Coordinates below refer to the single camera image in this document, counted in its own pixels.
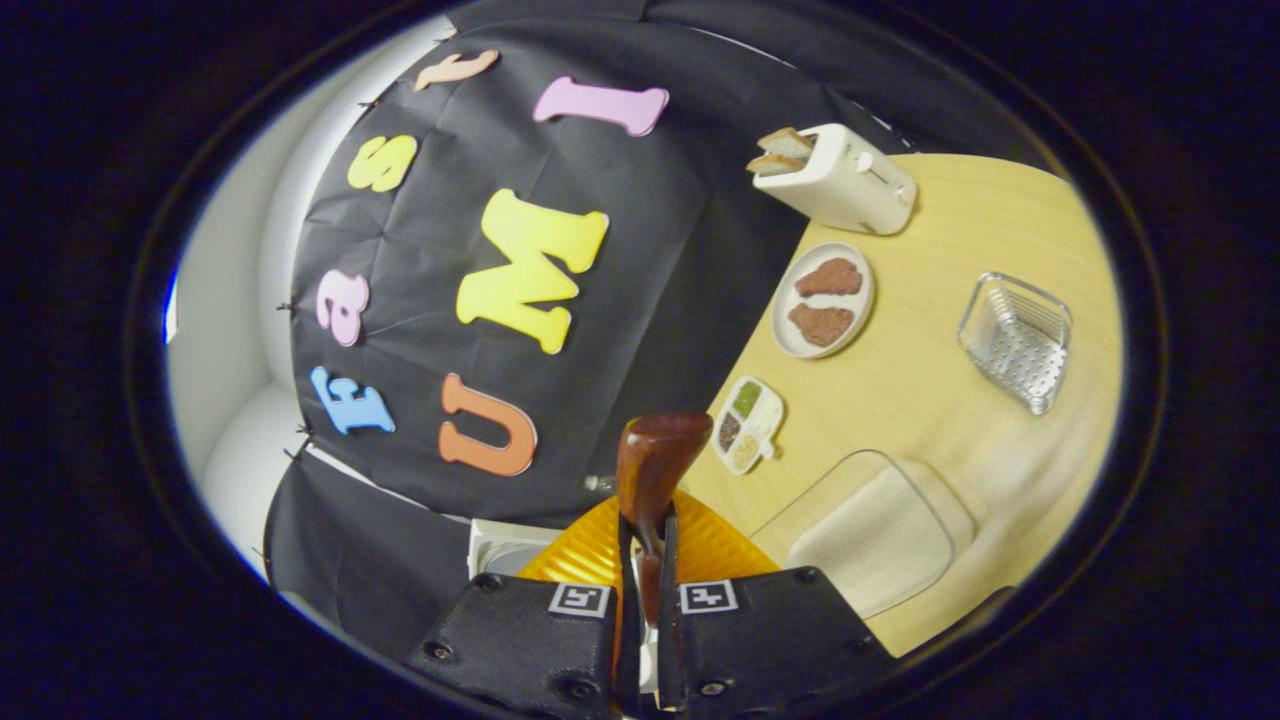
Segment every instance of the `yellow letter m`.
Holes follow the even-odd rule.
[[[548,355],[559,352],[568,334],[568,310],[539,310],[529,304],[568,300],[577,295],[577,286],[547,255],[559,258],[573,273],[586,272],[608,225],[604,213],[561,213],[499,190],[485,206],[480,231],[511,264],[462,278],[458,319],[485,318],[532,337]]]

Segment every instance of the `seasoning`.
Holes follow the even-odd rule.
[[[755,407],[755,401],[760,397],[760,386],[756,383],[744,383],[742,389],[737,391],[737,397],[733,398],[733,410],[742,418],[751,414],[751,409]]]
[[[733,438],[737,437],[737,432],[742,429],[742,425],[733,419],[728,413],[724,414],[724,419],[721,421],[719,443],[721,450],[728,451],[728,446],[733,445]]]
[[[737,448],[733,450],[733,465],[745,469],[755,461],[755,456],[759,454],[759,441],[754,436],[742,436],[742,439],[737,442]]]

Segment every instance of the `white device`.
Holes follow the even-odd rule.
[[[906,170],[840,123],[799,135],[813,141],[804,167],[778,174],[755,173],[753,186],[833,228],[892,234],[906,227],[916,193]]]
[[[563,530],[515,525],[497,520],[471,521],[467,578],[480,573],[517,575]]]

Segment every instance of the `metal dish rack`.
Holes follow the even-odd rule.
[[[957,340],[982,374],[1033,415],[1043,415],[1066,373],[1071,313],[1038,287],[986,273],[960,320]]]

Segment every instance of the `clear plastic tray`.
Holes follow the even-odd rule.
[[[751,541],[785,568],[819,568],[870,618],[936,583],[973,536],[969,512],[932,468],[863,450],[836,462]]]
[[[1043,415],[1066,373],[1071,313],[1038,287],[987,273],[973,291],[957,340],[982,374],[1033,415]]]

